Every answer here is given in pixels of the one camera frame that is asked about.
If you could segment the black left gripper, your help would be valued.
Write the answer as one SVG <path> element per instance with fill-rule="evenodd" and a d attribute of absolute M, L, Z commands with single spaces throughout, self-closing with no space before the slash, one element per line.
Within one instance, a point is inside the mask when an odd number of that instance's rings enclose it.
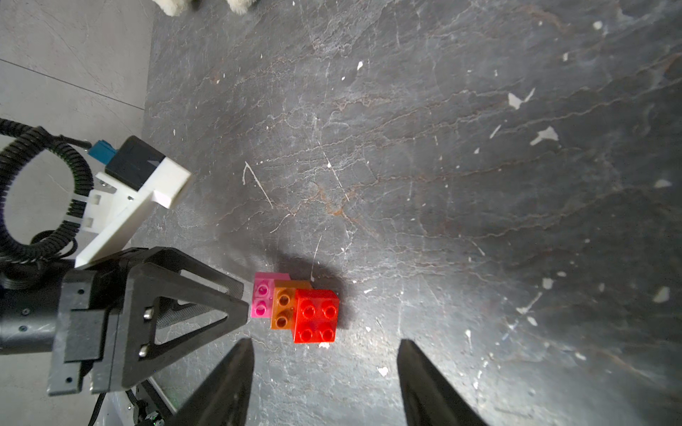
<path fill-rule="evenodd" d="M 128 248 L 72 268 L 60 280 L 50 396 L 78 394 L 87 375 L 92 376 L 92 394 L 127 391 L 246 324 L 250 307 L 239 280 L 175 248 L 151 248 L 132 257 Z M 158 330 L 209 311 L 224 316 L 156 342 Z M 121 378 L 115 376 L 119 361 Z"/>

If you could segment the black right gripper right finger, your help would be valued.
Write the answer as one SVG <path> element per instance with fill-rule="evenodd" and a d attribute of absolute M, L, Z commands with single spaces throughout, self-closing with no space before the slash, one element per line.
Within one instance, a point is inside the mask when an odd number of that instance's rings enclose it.
<path fill-rule="evenodd" d="M 414 341 L 401 340 L 397 369 L 408 425 L 487 425 Z"/>

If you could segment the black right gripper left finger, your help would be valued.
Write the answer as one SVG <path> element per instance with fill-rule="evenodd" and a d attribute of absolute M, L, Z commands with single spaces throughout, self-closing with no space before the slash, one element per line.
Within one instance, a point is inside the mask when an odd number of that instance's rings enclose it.
<path fill-rule="evenodd" d="M 243 338 L 165 424 L 245 425 L 254 365 L 252 340 Z"/>

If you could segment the pink lego brick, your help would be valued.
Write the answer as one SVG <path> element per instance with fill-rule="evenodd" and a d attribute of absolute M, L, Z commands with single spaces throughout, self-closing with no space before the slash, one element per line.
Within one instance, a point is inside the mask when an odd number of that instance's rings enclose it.
<path fill-rule="evenodd" d="M 287 273 L 255 273 L 253 279 L 250 317 L 271 318 L 277 280 L 290 280 Z"/>

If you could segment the orange lego brick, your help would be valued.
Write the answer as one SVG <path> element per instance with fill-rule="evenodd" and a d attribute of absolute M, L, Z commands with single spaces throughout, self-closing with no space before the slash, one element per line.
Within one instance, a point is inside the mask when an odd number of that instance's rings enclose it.
<path fill-rule="evenodd" d="M 312 289 L 312 284 L 307 280 L 275 280 L 271 329 L 293 329 L 297 289 Z"/>

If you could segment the red lego brick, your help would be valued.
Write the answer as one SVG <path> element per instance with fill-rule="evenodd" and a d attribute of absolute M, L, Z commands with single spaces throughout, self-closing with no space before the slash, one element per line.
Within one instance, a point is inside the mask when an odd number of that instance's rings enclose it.
<path fill-rule="evenodd" d="M 295 290 L 295 344 L 333 343 L 339 321 L 339 297 L 328 289 Z"/>

